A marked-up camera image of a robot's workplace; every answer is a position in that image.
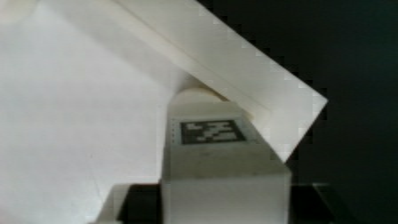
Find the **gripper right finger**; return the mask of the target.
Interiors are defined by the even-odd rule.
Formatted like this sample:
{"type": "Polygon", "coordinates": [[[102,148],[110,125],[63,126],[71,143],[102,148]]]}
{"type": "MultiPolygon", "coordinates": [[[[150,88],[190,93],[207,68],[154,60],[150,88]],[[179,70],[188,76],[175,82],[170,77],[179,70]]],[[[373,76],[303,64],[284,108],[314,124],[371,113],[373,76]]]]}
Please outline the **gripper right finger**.
{"type": "Polygon", "coordinates": [[[328,184],[291,186],[289,224],[355,224],[353,215],[328,184]]]}

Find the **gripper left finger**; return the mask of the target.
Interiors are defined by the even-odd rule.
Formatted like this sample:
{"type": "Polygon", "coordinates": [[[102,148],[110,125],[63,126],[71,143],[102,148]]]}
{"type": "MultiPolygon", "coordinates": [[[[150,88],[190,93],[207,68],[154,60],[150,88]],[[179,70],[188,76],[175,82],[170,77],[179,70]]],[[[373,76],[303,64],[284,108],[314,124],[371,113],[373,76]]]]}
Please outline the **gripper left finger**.
{"type": "Polygon", "coordinates": [[[163,224],[158,184],[133,184],[129,186],[117,221],[122,224],[163,224]]]}

